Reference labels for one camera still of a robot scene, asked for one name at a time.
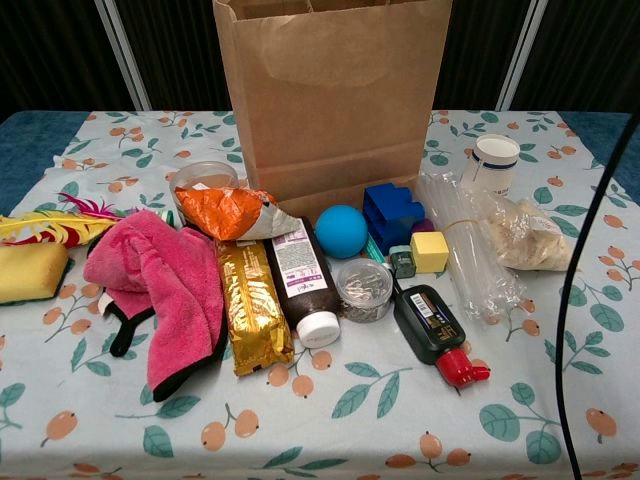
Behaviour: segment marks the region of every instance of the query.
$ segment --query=red bottle cap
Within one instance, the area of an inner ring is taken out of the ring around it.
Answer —
[[[447,383],[464,388],[473,382],[486,380],[491,374],[487,367],[474,367],[461,348],[454,348],[436,360],[436,367]]]

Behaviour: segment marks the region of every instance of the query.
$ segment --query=blue plastic block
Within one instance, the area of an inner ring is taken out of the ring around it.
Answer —
[[[384,255],[394,245],[408,245],[411,227],[424,219],[424,208],[411,199],[411,190],[384,183],[365,188],[362,214],[369,233]]]

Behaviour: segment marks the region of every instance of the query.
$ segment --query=feather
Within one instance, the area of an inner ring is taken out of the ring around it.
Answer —
[[[5,241],[4,243],[16,245],[48,240],[63,243],[66,247],[74,247],[89,243],[115,223],[115,220],[108,218],[57,210],[32,212],[20,217],[0,215],[0,239],[17,237],[27,230],[31,232],[31,237],[19,242]]]
[[[109,210],[109,207],[113,206],[112,204],[105,205],[104,200],[102,201],[102,206],[99,207],[96,202],[90,199],[81,200],[80,198],[74,197],[73,195],[69,195],[65,192],[60,192],[58,195],[64,197],[68,202],[73,203],[80,213],[83,215],[89,215],[91,217],[96,218],[110,218],[112,220],[122,220],[122,217],[119,217],[114,212]]]

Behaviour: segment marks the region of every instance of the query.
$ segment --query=clear plastic bottle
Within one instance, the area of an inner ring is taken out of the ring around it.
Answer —
[[[302,345],[319,348],[340,336],[340,296],[311,223],[307,218],[299,222],[296,231],[266,240],[264,246],[289,326]]]

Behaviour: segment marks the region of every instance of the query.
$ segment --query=yellow block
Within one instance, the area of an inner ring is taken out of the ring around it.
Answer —
[[[411,235],[411,250],[416,273],[434,273],[444,270],[449,248],[442,232],[416,232]]]
[[[68,260],[61,243],[0,247],[0,303],[53,297]]]

